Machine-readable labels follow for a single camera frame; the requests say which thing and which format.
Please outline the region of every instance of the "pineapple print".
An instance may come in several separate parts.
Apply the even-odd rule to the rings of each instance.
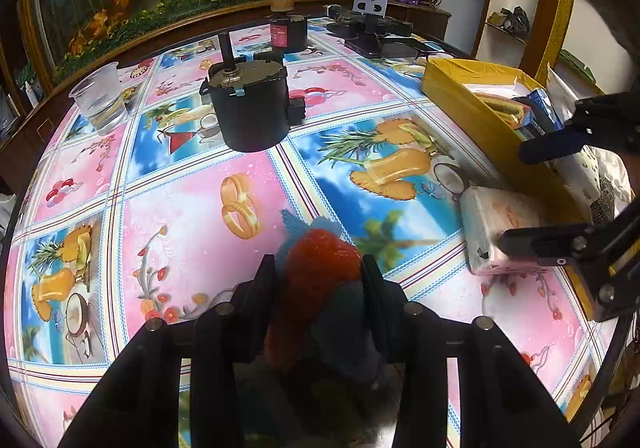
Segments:
[[[31,267],[37,271],[47,269],[56,259],[63,263],[74,262],[78,259],[78,237],[84,233],[90,233],[90,225],[82,225],[66,235],[62,242],[50,241],[41,243],[31,259]]]
[[[346,130],[339,135],[327,135],[326,144],[318,151],[328,152],[320,163],[337,158],[366,159],[370,153],[375,153],[385,142],[390,144],[409,144],[416,142],[431,156],[447,155],[438,144],[430,139],[411,119],[396,118],[383,121],[375,130]]]

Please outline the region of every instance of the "printed tablecloth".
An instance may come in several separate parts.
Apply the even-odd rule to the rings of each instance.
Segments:
[[[504,184],[424,97],[420,69],[364,59],[326,23],[311,20],[308,49],[285,60],[290,92],[306,98],[304,124],[266,151],[226,147],[200,98],[209,66],[222,61],[215,36],[121,70],[130,118],[110,135],[97,136],[75,105],[69,110],[20,209],[4,288],[10,374],[43,446],[57,445],[145,319],[194,319],[251,279],[262,255],[286,239],[287,215],[338,222],[386,279],[442,317],[494,317],[561,408],[597,372],[613,323],[586,320],[561,269],[496,278],[468,271],[456,186]],[[265,50],[269,28],[244,28],[231,40],[237,54]],[[381,175],[392,182],[376,183]],[[185,360],[182,397],[189,373]],[[451,360],[454,447],[459,417]],[[180,434],[188,444],[188,429]],[[390,440],[380,435],[377,444]]]

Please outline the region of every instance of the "clear plastic cup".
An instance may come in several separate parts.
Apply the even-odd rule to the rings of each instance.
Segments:
[[[69,92],[98,135],[107,135],[129,117],[120,95],[117,66],[118,62],[101,66]]]

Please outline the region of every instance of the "shelf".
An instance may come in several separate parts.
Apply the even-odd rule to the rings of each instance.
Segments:
[[[503,34],[506,34],[508,37],[516,40],[517,42],[522,43],[523,45],[527,44],[526,40],[523,40],[522,38],[518,37],[518,36],[514,36],[513,34],[511,34],[510,32],[506,31],[505,29],[503,29],[502,27],[498,27],[498,25],[494,25],[492,23],[489,22],[484,22],[485,25],[488,25],[489,27],[493,27],[495,30],[500,31]]]

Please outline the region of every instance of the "wooden frame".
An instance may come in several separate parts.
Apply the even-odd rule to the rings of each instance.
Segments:
[[[33,65],[33,70],[40,80],[42,91],[45,96],[51,94],[54,88],[51,79],[51,69],[44,54],[44,49],[40,42],[40,31],[34,23],[33,0],[18,0],[18,19],[20,28],[24,36],[24,46],[27,55]]]
[[[9,68],[9,64],[6,61],[6,56],[4,55],[4,47],[2,47],[2,40],[0,39],[0,68],[2,69],[2,75],[4,76],[4,81],[6,82],[6,88],[8,93],[11,95],[9,98],[9,103],[11,107],[14,109],[16,115],[18,117],[26,117],[27,111],[22,106],[20,102],[20,93],[18,92],[18,88],[15,84],[14,75],[11,73],[11,69]]]
[[[538,0],[536,18],[520,69],[546,85],[546,66],[556,65],[569,27],[574,0]]]

